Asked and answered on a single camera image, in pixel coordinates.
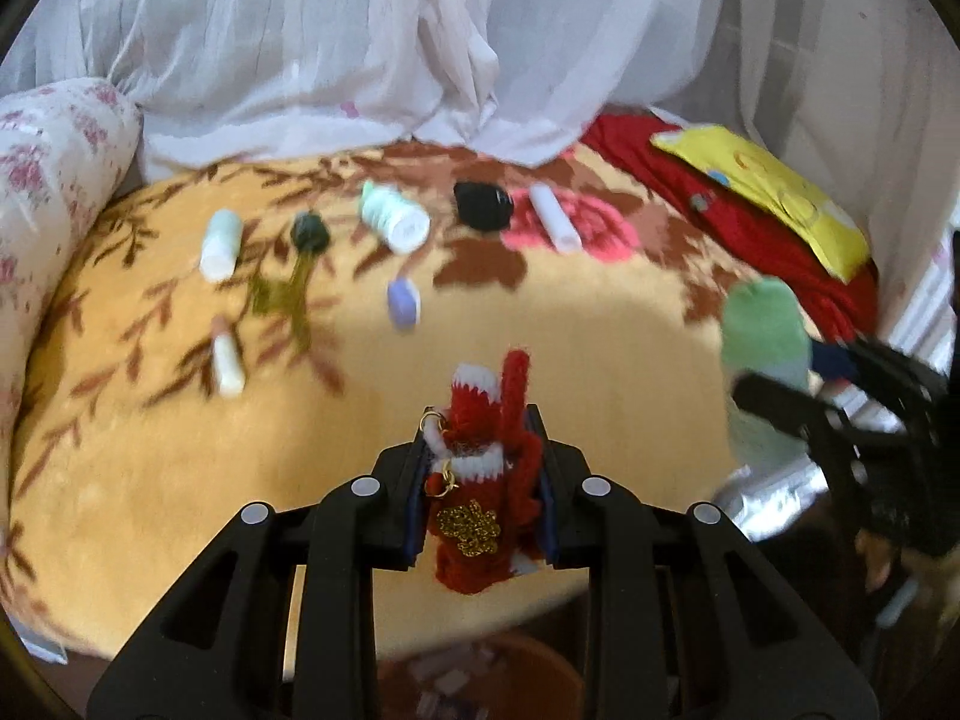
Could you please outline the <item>red cloth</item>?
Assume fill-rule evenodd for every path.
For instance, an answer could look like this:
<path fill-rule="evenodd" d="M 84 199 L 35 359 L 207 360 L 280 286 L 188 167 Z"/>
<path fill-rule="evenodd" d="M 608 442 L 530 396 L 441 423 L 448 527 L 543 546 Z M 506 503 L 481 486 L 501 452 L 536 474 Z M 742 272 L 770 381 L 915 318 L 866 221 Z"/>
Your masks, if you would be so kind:
<path fill-rule="evenodd" d="M 652 135 L 672 128 L 652 114 L 602 114 L 581 142 L 667 200 L 736 259 L 784 281 L 825 338 L 850 340 L 877 332 L 878 271 L 873 263 L 866 263 L 849 283 L 833 278 L 786 224 L 651 143 Z"/>

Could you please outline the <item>white tube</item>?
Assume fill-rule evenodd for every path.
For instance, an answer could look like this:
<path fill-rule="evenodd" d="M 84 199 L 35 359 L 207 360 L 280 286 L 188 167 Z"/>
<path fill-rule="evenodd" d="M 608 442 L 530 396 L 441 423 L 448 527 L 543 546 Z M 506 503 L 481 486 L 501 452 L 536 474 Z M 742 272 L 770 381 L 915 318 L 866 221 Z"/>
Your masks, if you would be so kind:
<path fill-rule="evenodd" d="M 535 215 L 547 233 L 551 247 L 560 254 L 574 254 L 583 249 L 583 241 L 573 221 L 563 210 L 556 193 L 548 185 L 534 184 L 529 187 L 529 200 Z"/>

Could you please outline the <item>small white pink-capped bottle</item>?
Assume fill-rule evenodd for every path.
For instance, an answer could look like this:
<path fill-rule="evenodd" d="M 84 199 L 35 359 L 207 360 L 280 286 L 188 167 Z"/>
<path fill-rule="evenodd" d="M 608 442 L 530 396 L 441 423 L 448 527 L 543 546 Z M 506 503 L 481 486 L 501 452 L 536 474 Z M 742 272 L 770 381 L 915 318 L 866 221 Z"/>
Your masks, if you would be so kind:
<path fill-rule="evenodd" d="M 235 332 L 225 316 L 212 319 L 212 371 L 215 388 L 224 398 L 244 392 L 245 374 Z"/>

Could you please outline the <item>yellow cartoon cushion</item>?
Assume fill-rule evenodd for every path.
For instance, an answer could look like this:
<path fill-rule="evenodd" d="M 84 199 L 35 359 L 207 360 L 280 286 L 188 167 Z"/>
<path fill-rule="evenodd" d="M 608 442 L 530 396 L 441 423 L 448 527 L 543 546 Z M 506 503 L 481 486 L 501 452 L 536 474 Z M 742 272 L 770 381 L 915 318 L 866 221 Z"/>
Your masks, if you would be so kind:
<path fill-rule="evenodd" d="M 752 140 L 720 125 L 695 125 L 654 133 L 649 143 L 775 216 L 835 280 L 849 283 L 871 258 L 866 234 L 841 206 Z"/>

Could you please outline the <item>black fuzzy pouch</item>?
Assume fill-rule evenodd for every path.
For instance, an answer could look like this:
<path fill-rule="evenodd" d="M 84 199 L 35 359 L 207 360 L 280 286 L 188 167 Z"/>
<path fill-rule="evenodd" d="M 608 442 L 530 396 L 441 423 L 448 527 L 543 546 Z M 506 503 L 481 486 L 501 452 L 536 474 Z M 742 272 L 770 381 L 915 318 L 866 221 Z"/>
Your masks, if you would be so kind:
<path fill-rule="evenodd" d="M 511 195 L 488 182 L 456 182 L 454 201 L 457 219 L 477 232 L 505 231 L 514 215 Z"/>

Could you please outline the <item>white pink floral pillow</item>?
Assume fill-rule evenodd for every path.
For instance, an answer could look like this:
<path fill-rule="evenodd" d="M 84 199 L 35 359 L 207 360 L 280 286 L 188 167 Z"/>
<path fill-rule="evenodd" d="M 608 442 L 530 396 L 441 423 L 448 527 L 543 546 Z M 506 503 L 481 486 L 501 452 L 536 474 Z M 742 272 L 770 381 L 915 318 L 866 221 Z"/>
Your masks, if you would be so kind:
<path fill-rule="evenodd" d="M 76 247 L 135 158 L 142 117 L 98 78 L 2 99 L 2 433 L 20 410 L 26 359 Z"/>

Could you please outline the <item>yellow floral fleece blanket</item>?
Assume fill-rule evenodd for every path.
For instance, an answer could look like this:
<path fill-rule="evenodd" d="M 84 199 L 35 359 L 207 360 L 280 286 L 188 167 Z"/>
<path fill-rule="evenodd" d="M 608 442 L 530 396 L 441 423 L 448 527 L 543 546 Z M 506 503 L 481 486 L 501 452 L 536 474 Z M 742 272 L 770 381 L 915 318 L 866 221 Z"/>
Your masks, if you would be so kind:
<path fill-rule="evenodd" d="M 366 181 L 430 213 L 397 255 L 359 217 Z M 508 229 L 457 219 L 454 184 L 511 195 Z M 583 241 L 556 252 L 529 187 L 556 193 Z M 215 211 L 241 216 L 235 273 L 200 274 Z M 254 316 L 251 280 L 286 280 L 301 211 L 331 245 L 309 280 L 311 346 Z M 548 433 L 641 499 L 681 509 L 734 471 L 719 316 L 754 277 L 659 195 L 576 148 L 535 169 L 468 149 L 399 143 L 278 163 L 220 163 L 101 213 L 53 296 L 29 360 L 11 454 L 3 608 L 77 652 L 109 656 L 247 502 L 313 504 L 415 434 L 462 362 L 530 358 Z M 387 286 L 409 278 L 420 322 L 394 327 Z M 244 392 L 212 371 L 225 316 Z"/>

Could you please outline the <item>dark green dropper bottle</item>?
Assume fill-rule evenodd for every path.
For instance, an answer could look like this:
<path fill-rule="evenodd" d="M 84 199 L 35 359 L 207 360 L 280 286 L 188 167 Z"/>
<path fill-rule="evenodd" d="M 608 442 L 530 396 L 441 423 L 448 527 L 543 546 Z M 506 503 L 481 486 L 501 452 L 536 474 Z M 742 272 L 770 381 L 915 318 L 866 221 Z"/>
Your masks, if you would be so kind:
<path fill-rule="evenodd" d="M 291 242 L 299 255 L 320 255 L 331 245 L 331 233 L 317 213 L 301 211 L 291 227 Z"/>

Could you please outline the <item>orange trash bin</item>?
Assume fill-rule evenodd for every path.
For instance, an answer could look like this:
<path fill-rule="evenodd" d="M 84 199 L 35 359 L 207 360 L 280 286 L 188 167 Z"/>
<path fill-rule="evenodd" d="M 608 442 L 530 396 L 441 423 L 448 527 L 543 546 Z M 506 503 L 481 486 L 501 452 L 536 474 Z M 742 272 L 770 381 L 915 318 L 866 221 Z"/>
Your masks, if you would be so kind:
<path fill-rule="evenodd" d="M 381 661 L 377 690 L 382 718 L 583 717 L 583 677 L 519 631 Z"/>

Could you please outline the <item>green white foam pump bottle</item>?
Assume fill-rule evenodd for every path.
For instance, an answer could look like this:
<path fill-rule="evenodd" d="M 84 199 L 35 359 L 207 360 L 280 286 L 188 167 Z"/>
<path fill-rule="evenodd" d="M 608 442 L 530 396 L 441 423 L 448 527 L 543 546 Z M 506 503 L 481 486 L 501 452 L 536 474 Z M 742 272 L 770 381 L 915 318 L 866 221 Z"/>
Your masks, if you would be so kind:
<path fill-rule="evenodd" d="M 393 254 L 413 254 L 430 235 L 430 213 L 392 185 L 366 181 L 359 195 L 359 217 Z"/>

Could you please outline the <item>red knitted Christmas stocking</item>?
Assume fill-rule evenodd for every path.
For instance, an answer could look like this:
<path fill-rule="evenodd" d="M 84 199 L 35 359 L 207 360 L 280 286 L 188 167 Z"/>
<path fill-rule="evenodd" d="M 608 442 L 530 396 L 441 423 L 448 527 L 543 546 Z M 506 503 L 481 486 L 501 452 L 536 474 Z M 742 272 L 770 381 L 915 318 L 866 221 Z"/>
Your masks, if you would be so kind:
<path fill-rule="evenodd" d="M 511 349 L 500 372 L 462 362 L 449 405 L 425 411 L 430 450 L 423 491 L 428 532 L 438 539 L 436 578 L 461 595 L 534 572 L 544 441 L 527 427 L 530 358 Z"/>

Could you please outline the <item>olive translucent hair clip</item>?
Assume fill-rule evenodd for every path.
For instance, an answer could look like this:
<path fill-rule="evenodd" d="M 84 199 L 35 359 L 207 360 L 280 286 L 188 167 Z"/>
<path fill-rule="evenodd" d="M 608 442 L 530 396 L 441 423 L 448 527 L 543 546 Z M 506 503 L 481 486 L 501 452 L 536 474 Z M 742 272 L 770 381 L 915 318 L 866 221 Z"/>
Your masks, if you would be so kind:
<path fill-rule="evenodd" d="M 275 314 L 288 319 L 291 337 L 301 353 L 308 351 L 311 346 L 306 294 L 316 260 L 317 255 L 313 252 L 299 252 L 293 271 L 286 280 L 256 275 L 249 289 L 252 314 L 261 317 Z"/>

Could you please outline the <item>white sheer curtain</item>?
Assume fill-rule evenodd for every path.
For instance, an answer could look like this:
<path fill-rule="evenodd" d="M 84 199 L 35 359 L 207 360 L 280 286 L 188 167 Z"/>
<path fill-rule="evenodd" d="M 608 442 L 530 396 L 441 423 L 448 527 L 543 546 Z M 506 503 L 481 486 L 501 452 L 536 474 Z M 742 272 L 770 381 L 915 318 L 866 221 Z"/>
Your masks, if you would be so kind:
<path fill-rule="evenodd" d="M 924 0 L 39 0 L 20 93 L 103 78 L 142 167 L 413 137 L 538 163 L 605 106 L 754 138 L 843 205 L 958 174 L 958 52 Z"/>

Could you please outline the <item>small lavender bottle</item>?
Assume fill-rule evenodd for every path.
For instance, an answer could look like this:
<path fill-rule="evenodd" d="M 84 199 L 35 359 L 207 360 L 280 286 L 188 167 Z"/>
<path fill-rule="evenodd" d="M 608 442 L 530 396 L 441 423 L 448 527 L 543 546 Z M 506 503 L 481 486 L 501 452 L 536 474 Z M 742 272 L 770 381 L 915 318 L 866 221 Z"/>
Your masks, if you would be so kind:
<path fill-rule="evenodd" d="M 398 330 L 410 330 L 420 322 L 420 291 L 409 278 L 395 278 L 387 286 L 389 317 Z"/>

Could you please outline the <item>white mint-capped bottle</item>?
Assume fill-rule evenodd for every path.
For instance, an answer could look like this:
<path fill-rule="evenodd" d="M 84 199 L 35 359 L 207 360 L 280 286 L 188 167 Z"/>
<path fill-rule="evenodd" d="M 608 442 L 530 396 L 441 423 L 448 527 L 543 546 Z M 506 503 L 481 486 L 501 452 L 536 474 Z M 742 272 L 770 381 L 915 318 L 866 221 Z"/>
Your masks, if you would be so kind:
<path fill-rule="evenodd" d="M 241 216 L 234 211 L 215 211 L 200 246 L 199 271 L 209 283 L 223 283 L 235 273 L 241 250 Z"/>

